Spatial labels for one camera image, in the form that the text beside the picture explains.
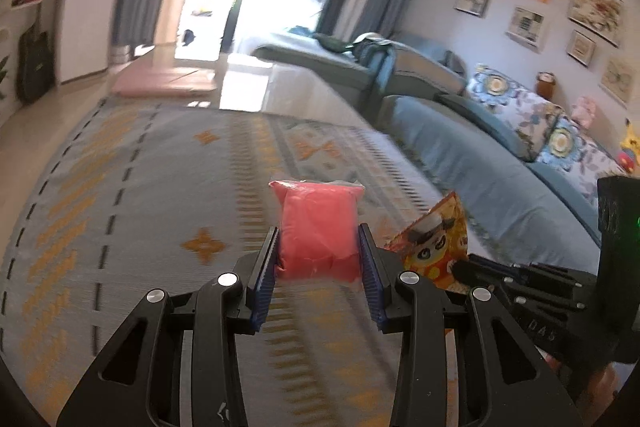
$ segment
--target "silver screw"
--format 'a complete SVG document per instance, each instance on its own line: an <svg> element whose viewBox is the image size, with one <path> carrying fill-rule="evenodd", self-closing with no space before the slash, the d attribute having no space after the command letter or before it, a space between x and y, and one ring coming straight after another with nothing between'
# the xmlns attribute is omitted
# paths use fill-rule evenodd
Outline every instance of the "silver screw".
<svg viewBox="0 0 640 427"><path fill-rule="evenodd" d="M160 302L164 299L164 292L162 290L151 290L146 294L146 300L152 303Z"/></svg>
<svg viewBox="0 0 640 427"><path fill-rule="evenodd" d="M482 302L487 302L491 298L491 292L486 288L476 288L474 297Z"/></svg>
<svg viewBox="0 0 640 427"><path fill-rule="evenodd" d="M235 273L223 273L218 277L218 284L220 286L233 286L238 281L238 276Z"/></svg>
<svg viewBox="0 0 640 427"><path fill-rule="evenodd" d="M416 272L402 272L400 274L400 280L404 284L417 284L420 276Z"/></svg>

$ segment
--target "pink plush toy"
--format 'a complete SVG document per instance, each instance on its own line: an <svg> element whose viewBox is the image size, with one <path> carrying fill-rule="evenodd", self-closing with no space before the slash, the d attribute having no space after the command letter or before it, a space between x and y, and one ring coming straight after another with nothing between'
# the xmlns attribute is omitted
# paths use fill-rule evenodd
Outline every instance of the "pink plush toy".
<svg viewBox="0 0 640 427"><path fill-rule="evenodd" d="M584 129L591 127L594 118L596 118L596 103L588 96L581 96L571 106L571 118L580 124Z"/></svg>

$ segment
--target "guitar case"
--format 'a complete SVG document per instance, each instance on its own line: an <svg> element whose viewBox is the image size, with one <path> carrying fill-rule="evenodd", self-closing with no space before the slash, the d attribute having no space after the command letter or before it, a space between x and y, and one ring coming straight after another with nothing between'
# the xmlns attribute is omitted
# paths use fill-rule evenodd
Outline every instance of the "guitar case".
<svg viewBox="0 0 640 427"><path fill-rule="evenodd" d="M53 53L49 37L40 31L41 4L36 22L18 41L18 71L15 90L22 103L33 103L43 96L56 81Z"/></svg>

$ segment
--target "blue flower on pillow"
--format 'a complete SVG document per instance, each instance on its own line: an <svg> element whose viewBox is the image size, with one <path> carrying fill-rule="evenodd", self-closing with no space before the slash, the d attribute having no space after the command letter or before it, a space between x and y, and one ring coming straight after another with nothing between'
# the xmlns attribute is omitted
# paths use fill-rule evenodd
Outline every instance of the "blue flower on pillow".
<svg viewBox="0 0 640 427"><path fill-rule="evenodd" d="M482 103L507 105L516 97L518 84L499 74L478 74L471 91Z"/></svg>
<svg viewBox="0 0 640 427"><path fill-rule="evenodd" d="M567 119L558 121L546 147L540 152L540 161L569 172L582 161L585 142L580 131Z"/></svg>

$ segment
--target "pink plastic bag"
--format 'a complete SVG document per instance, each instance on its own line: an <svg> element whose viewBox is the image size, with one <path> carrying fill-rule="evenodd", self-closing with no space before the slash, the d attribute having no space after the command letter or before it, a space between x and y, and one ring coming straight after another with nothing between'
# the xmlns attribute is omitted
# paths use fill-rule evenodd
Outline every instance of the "pink plastic bag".
<svg viewBox="0 0 640 427"><path fill-rule="evenodd" d="M356 241L362 185L271 182L282 205L278 277L360 277Z"/></svg>

